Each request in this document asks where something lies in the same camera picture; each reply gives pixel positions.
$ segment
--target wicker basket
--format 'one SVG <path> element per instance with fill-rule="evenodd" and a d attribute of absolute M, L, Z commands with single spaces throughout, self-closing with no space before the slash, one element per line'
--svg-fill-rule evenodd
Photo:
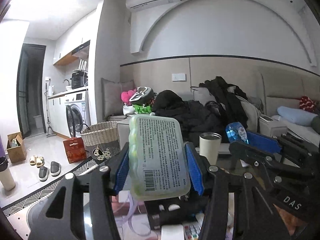
<path fill-rule="evenodd" d="M 97 163 L 120 151 L 117 123 L 117 121 L 101 122 L 81 132 L 86 150 Z"/>

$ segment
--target washing machine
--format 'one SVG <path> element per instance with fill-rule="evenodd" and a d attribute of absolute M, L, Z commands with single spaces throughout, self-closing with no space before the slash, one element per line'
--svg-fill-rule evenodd
<path fill-rule="evenodd" d="M 70 136 L 81 137 L 80 132 L 91 125 L 88 92 L 65 95 L 65 106 Z"/>

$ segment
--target doorway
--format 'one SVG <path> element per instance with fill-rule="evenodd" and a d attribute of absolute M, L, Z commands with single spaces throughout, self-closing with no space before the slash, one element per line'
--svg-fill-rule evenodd
<path fill-rule="evenodd" d="M 23 44 L 17 78 L 17 108 L 23 138 L 46 132 L 42 104 L 42 72 L 46 46 Z"/>

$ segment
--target red knit item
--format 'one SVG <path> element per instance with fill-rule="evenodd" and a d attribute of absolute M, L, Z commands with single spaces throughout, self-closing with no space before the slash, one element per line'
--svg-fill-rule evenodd
<path fill-rule="evenodd" d="M 307 112 L 313 112 L 316 105 L 315 103 L 307 96 L 300 98 L 299 108 Z"/>

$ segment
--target black jacket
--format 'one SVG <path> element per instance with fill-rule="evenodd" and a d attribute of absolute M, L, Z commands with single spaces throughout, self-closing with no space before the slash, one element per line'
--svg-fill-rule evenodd
<path fill-rule="evenodd" d="M 244 128 L 247 128 L 248 117 L 236 95 L 243 98 L 246 98 L 247 96 L 239 87 L 236 87 L 235 94 L 228 92 L 227 89 L 229 86 L 232 85 L 228 85 L 222 77 L 216 77 L 214 80 L 207 80 L 204 83 L 199 84 L 199 87 L 207 88 L 216 98 L 218 103 L 223 103 L 225 105 L 227 112 L 227 124 L 240 122 Z"/>
<path fill-rule="evenodd" d="M 225 127 L 218 117 L 198 101 L 182 101 L 182 98 L 171 90 L 165 90 L 156 97 L 152 111 L 157 116 L 176 119 L 185 141 L 199 146 L 199 135 L 204 132 L 214 132 L 222 136 L 222 142 L 227 143 Z"/>

